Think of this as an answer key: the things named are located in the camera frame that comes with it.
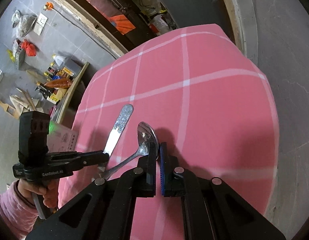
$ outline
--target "cardboard box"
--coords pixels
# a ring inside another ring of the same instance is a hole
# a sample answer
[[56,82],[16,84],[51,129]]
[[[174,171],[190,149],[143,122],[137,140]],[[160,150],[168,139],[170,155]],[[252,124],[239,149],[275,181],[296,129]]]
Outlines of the cardboard box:
[[78,133],[61,124],[50,121],[47,146],[49,152],[70,152],[75,150]]

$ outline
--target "green light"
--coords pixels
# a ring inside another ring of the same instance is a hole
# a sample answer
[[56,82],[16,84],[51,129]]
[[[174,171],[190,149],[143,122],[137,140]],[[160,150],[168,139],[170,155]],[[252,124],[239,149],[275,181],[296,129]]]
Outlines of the green light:
[[56,124],[53,121],[50,121],[50,123],[49,123],[49,134],[51,134],[53,132],[55,127],[56,127]]

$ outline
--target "electrical outlet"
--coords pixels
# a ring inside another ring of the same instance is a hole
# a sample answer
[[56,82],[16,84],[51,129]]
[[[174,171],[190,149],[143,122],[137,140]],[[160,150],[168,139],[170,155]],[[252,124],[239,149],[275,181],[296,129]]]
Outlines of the electrical outlet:
[[43,28],[47,22],[48,18],[44,16],[42,13],[39,15],[37,23]]

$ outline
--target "pink tablecloth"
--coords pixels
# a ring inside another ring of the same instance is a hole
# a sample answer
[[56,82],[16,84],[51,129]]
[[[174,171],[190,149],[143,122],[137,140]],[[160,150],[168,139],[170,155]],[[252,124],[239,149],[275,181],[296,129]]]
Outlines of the pink tablecloth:
[[[265,211],[278,156],[274,99],[265,75],[219,26],[172,31],[98,71],[73,125],[79,132],[77,151],[104,149],[126,103],[134,112],[109,167],[136,151],[137,126],[144,121],[161,142],[168,142],[181,166],[202,178],[223,178],[259,212]],[[136,164],[132,161],[113,177]],[[86,187],[95,172],[88,167],[61,179],[60,206]],[[183,239],[180,201],[161,197],[160,183],[154,199],[137,199],[131,236]]]

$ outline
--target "person's hand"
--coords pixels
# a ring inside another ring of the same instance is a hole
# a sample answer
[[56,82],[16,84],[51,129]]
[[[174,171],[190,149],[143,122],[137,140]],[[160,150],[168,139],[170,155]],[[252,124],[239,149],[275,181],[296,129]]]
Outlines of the person's hand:
[[54,208],[58,204],[58,185],[59,180],[52,180],[47,187],[38,186],[27,182],[24,179],[20,179],[18,183],[18,191],[23,195],[30,203],[34,204],[31,193],[34,192],[38,195],[43,195],[44,204],[48,208]]

